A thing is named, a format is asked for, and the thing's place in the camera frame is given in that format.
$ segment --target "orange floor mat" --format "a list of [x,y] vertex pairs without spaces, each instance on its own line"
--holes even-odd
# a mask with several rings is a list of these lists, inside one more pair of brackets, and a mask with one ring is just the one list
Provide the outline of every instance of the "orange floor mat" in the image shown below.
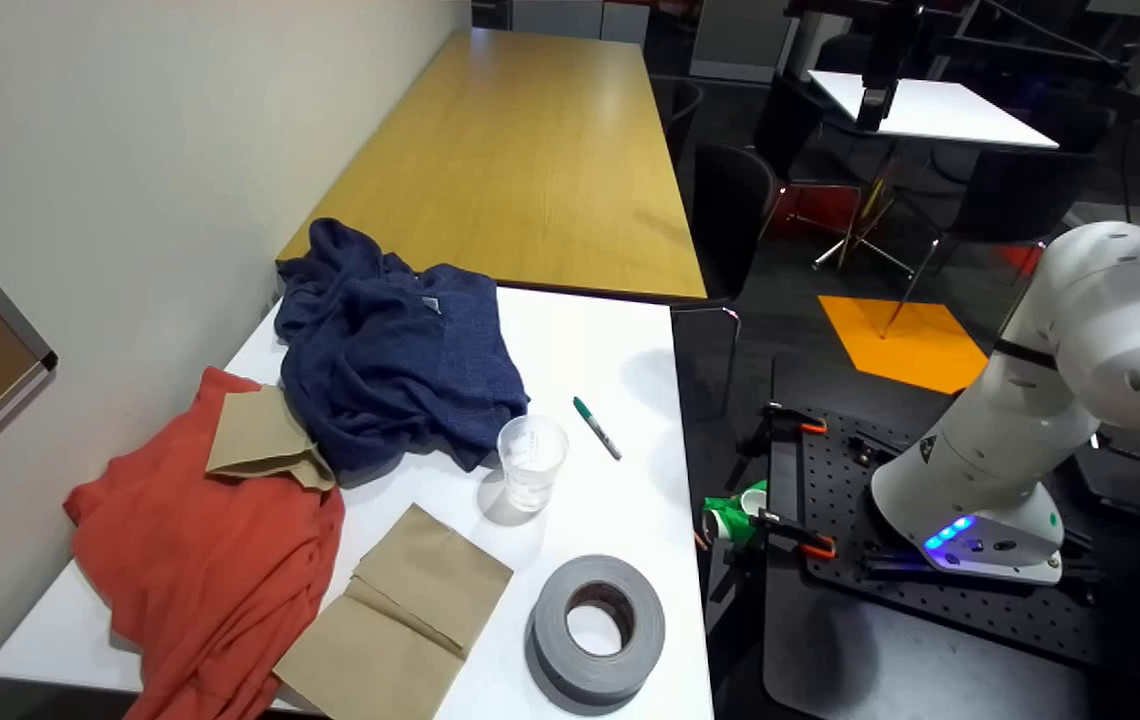
[[890,328],[887,317],[896,301],[820,297],[820,309],[830,322],[851,367],[862,378],[949,395],[969,388],[983,367],[983,354],[942,304],[905,304]]

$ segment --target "yellow tabletop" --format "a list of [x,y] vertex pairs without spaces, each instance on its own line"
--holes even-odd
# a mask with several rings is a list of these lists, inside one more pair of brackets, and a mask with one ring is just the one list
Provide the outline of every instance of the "yellow tabletop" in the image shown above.
[[[418,74],[315,218],[410,269],[701,301],[685,202],[631,44],[463,32]],[[302,258],[308,223],[284,258]]]

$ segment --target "blue cloth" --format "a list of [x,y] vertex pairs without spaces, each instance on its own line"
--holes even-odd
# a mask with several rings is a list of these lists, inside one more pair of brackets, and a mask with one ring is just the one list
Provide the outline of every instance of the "blue cloth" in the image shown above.
[[284,395],[334,473],[369,473],[440,446],[475,467],[523,415],[498,342],[494,283],[435,266],[410,274],[369,237],[311,223],[311,253],[280,266]]

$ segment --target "white table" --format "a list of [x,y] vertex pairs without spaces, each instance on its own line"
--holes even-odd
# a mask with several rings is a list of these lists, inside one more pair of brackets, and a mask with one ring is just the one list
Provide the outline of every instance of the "white table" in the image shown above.
[[[440,454],[403,457],[385,479],[343,493],[348,517],[322,601],[390,520],[418,504],[516,570],[440,715],[567,715],[523,668],[523,619],[557,564],[607,553],[651,581],[666,625],[659,664],[614,715],[711,715],[666,309],[498,287],[498,328],[532,413],[567,428],[567,460],[543,517],[494,526],[478,512],[490,493],[487,467],[458,473]],[[265,317],[226,373],[270,386],[280,362],[284,346]],[[572,395],[590,406],[623,460],[600,447]],[[108,637],[108,609],[73,562],[0,647],[0,679],[137,693],[139,657]]]
[[[862,81],[857,74],[807,74],[812,83],[838,106],[847,121],[858,111]],[[963,83],[953,81],[896,81],[896,96],[887,115],[878,121],[874,137],[887,140],[933,140],[933,144],[1000,144],[1000,149],[1044,149],[1051,153],[1055,140],[1025,123],[1021,115],[1002,111],[1000,106],[977,96]],[[847,231],[822,250],[812,269],[829,266],[830,258],[845,258],[851,250],[868,250],[878,259],[896,266],[905,275],[916,275],[913,266],[885,253],[868,242],[868,222],[885,218],[885,192],[887,192],[887,165],[862,180],[857,213]]]

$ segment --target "wall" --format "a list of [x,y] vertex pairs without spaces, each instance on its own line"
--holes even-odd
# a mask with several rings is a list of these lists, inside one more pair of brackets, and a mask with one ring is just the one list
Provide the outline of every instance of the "wall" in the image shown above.
[[0,437],[0,640],[64,493],[222,364],[302,222],[463,0],[0,0],[0,283],[58,378]]
[[772,81],[787,44],[783,0],[704,0],[691,78]]

